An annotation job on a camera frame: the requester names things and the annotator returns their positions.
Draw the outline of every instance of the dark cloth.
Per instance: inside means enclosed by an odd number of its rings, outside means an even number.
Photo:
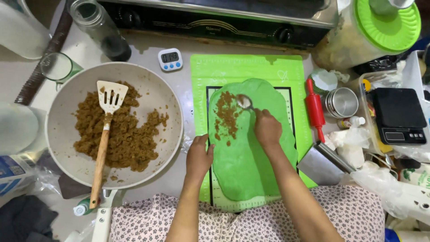
[[[7,242],[57,242],[51,223],[58,213],[33,195],[22,195],[0,208],[0,240]]]

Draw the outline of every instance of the dark bottle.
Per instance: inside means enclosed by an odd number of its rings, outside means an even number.
[[[128,61],[132,50],[104,7],[95,0],[69,0],[69,12],[111,61]]]

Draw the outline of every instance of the hand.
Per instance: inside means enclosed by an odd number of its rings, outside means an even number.
[[[206,152],[206,141],[209,135],[196,136],[187,154],[186,183],[201,186],[206,173],[214,160],[214,147],[210,145]]]
[[[282,134],[281,123],[267,109],[263,111],[255,109],[255,116],[254,133],[263,149],[279,145]]]

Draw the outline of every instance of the green lid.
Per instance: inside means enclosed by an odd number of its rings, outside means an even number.
[[[359,29],[377,48],[401,53],[417,41],[421,18],[415,3],[393,15],[377,15],[369,0],[355,0],[354,5]]]

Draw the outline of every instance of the rolling pin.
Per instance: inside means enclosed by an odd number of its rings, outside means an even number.
[[[309,121],[312,127],[316,128],[318,132],[318,139],[325,143],[323,134],[323,125],[326,124],[324,119],[323,107],[321,106],[321,98],[313,92],[312,79],[306,80],[307,90],[309,91],[308,96],[305,98],[307,113],[309,114]]]

